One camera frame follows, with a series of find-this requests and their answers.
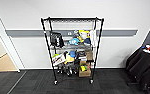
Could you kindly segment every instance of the floor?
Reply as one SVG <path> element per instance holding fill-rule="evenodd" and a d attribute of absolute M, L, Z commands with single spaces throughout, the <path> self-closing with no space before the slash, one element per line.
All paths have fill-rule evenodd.
<path fill-rule="evenodd" d="M 8 54 L 0 58 L 0 72 L 17 71 Z"/>
<path fill-rule="evenodd" d="M 0 72 L 0 94 L 147 94 L 138 85 L 127 85 L 131 79 L 124 69 L 96 69 L 94 82 L 77 75 L 57 74 L 52 70 Z"/>

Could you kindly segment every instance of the blue item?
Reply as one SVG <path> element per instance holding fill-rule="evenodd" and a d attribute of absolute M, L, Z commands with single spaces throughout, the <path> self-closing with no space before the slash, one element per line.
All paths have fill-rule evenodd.
<path fill-rule="evenodd" d="M 70 56 L 74 58 L 76 56 L 75 52 L 74 51 L 70 51 Z"/>
<path fill-rule="evenodd" d="M 78 45 L 77 43 L 80 42 L 77 38 L 73 38 L 69 41 L 70 44 Z"/>
<path fill-rule="evenodd" d="M 86 39 L 84 40 L 84 43 L 91 44 L 90 38 L 86 38 Z"/>

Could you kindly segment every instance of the shelf post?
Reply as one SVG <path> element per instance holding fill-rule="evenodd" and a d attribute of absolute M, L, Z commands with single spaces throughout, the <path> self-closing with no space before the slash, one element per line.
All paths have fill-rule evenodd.
<path fill-rule="evenodd" d="M 48 43 L 48 38 L 47 38 L 47 35 L 46 35 L 45 26 L 44 26 L 44 20 L 42 18 L 41 18 L 41 23 L 42 23 L 42 27 L 43 27 L 43 31 L 44 31 L 44 35 L 45 35 L 45 39 L 46 39 L 46 44 L 47 44 L 47 47 L 48 47 L 48 52 L 49 52 L 49 56 L 50 56 L 50 60 L 51 60 L 52 68 L 53 68 L 53 74 L 54 74 L 54 77 L 55 77 L 54 83 L 56 85 L 56 83 L 57 83 L 56 74 L 55 74 L 55 71 L 54 71 L 52 56 L 51 56 L 51 52 L 50 52 L 50 46 L 49 46 L 49 43 Z"/>
<path fill-rule="evenodd" d="M 101 19 L 101 29 L 100 29 L 100 33 L 99 33 L 98 46 L 97 46 L 96 57 L 95 57 L 95 61 L 94 61 L 94 69 L 92 72 L 91 83 L 93 83 L 93 79 L 94 79 L 94 72 L 95 72 L 95 66 L 96 66 L 97 57 L 98 57 L 98 50 L 99 50 L 99 43 L 100 43 L 100 38 L 101 38 L 101 33 L 102 33 L 103 22 L 104 22 L 104 19 Z"/>

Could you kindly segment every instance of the black bag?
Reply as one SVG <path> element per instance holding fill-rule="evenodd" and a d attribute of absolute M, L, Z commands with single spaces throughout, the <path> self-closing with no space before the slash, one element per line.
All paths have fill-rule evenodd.
<path fill-rule="evenodd" d="M 62 48 L 64 46 L 64 42 L 62 39 L 61 33 L 51 32 L 50 33 L 50 42 L 52 46 Z"/>

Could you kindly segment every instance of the cardboard box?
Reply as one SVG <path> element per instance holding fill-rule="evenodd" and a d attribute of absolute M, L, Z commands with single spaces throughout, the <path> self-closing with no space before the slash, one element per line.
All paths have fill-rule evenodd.
<path fill-rule="evenodd" d="M 86 61 L 81 61 L 81 60 L 80 60 L 80 65 L 81 65 L 81 64 L 86 64 Z"/>
<path fill-rule="evenodd" d="M 88 69 L 87 71 L 79 70 L 79 77 L 89 77 L 91 76 L 91 70 Z"/>
<path fill-rule="evenodd" d="M 91 50 L 85 50 L 87 60 L 93 60 L 93 52 Z"/>
<path fill-rule="evenodd" d="M 90 66 L 90 63 L 80 62 L 80 65 L 85 64 L 86 66 Z M 91 69 L 87 69 L 86 71 L 81 71 L 79 68 L 79 77 L 89 77 L 91 76 Z"/>

